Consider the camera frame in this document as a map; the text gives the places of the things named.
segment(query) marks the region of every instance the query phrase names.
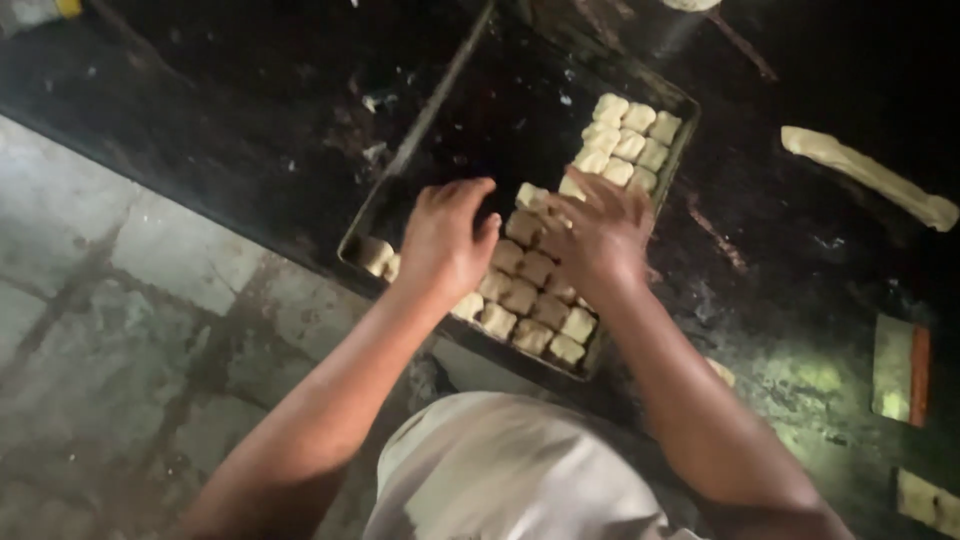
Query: baking tray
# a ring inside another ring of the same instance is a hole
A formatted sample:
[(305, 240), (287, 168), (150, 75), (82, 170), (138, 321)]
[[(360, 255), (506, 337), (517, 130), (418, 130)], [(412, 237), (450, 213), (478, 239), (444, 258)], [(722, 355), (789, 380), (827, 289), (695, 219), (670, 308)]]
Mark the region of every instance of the baking tray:
[[(495, 178), (497, 189), (480, 208), (478, 223), (493, 211), (506, 219), (524, 182), (556, 191), (564, 166), (583, 146), (580, 132), (590, 123), (599, 97), (607, 92), (668, 110), (684, 121), (651, 194), (659, 213), (699, 119), (699, 105), (637, 61), (611, 56), (569, 28), (548, 36), (537, 34), (490, 2), (395, 161), (356, 216), (341, 242), (339, 257), (350, 263), (355, 239), (367, 235), (398, 249), (417, 195), (427, 185), (477, 176)], [(376, 292), (386, 287), (374, 276), (359, 273), (365, 275), (360, 277), (363, 288)], [(439, 330), (478, 354), (516, 362), (534, 360), (586, 381), (599, 368), (600, 352), (609, 340), (602, 323), (577, 371), (527, 355), (452, 316), (444, 319)]]

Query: left hand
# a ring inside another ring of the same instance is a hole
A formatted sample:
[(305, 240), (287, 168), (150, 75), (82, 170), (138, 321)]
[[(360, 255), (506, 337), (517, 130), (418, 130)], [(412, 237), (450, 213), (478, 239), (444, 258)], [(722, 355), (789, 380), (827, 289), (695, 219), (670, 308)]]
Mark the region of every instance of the left hand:
[(450, 311), (483, 278), (499, 238), (500, 214), (491, 214), (474, 233), (473, 218), (496, 188), (491, 178), (425, 187), (407, 223), (403, 262), (393, 287)]

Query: dirty table surface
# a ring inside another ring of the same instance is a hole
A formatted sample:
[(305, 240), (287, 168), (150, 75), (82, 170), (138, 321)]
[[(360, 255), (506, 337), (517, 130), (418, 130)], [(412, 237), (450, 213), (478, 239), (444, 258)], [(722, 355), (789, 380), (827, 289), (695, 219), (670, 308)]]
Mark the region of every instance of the dirty table surface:
[[(116, 1), (129, 28), (87, 15), (0, 43), (0, 112), (350, 284), (337, 244), (472, 14), (421, 0), (215, 4)], [(724, 3), (773, 83), (703, 16), (632, 6), (634, 19), (611, 23), (627, 53), (703, 109), (650, 248), (655, 292), (858, 535), (935, 537), (892, 510), (892, 468), (960, 493), (960, 233), (789, 155), (779, 132), (831, 133), (960, 200), (935, 63), (951, 19), (889, 1)], [(566, 5), (541, 11), (540, 25), (576, 20)], [(923, 430), (870, 412), (879, 310), (933, 330)], [(615, 351), (609, 360), (589, 384), (507, 367), (639, 427)]]

